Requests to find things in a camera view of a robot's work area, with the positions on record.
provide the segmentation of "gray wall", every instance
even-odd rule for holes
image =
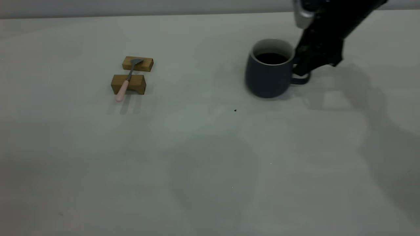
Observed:
[[[215,14],[291,11],[292,0],[2,0],[0,18]],[[389,0],[382,9],[420,8]]]

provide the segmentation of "white table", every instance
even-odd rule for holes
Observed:
[[[0,234],[417,235],[419,24],[375,12],[267,101],[247,53],[292,13],[1,20]],[[117,104],[126,55],[155,66]]]

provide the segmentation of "coffee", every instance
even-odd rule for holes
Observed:
[[[278,65],[285,63],[288,60],[285,56],[272,52],[259,54],[256,56],[256,59],[268,65]]]

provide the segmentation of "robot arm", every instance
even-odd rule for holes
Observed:
[[[387,0],[294,0],[296,24],[305,29],[296,47],[293,72],[303,76],[343,60],[344,39]]]

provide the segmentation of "mug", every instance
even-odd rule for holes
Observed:
[[[281,39],[263,39],[249,53],[245,81],[249,90],[258,97],[273,98],[283,94],[290,84],[306,84],[311,77],[293,77],[295,51]]]

